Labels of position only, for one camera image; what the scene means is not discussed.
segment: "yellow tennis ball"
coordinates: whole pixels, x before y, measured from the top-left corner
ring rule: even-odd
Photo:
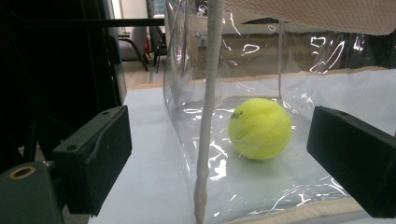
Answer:
[[[254,98],[238,106],[230,117],[228,135],[235,149],[253,160],[279,155],[291,139],[291,121],[274,101]]]

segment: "wrinkled plastic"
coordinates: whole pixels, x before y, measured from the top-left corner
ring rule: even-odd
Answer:
[[[205,97],[207,8],[167,0],[166,11],[170,38],[163,94],[193,192]],[[344,110],[393,135],[394,35],[339,33],[230,11],[224,12],[223,24],[206,222],[350,197],[306,151],[313,110],[316,105]],[[268,161],[241,156],[228,136],[233,110],[255,97],[276,101],[291,117],[290,143]]]

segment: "white surface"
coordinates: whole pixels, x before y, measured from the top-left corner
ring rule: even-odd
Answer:
[[[89,223],[192,223],[191,196],[162,89],[129,91],[124,104],[132,155]]]

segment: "clear plastic bag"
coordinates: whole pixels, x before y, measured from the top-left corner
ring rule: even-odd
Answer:
[[[205,104],[207,7],[199,2],[166,4],[171,32],[163,94],[191,192]],[[316,105],[343,110],[393,135],[394,34],[335,32],[232,11],[224,12],[222,22],[205,221],[223,223],[349,198],[306,151],[313,110]],[[292,122],[290,143],[268,161],[241,156],[227,132],[233,110],[257,97],[282,105]]]

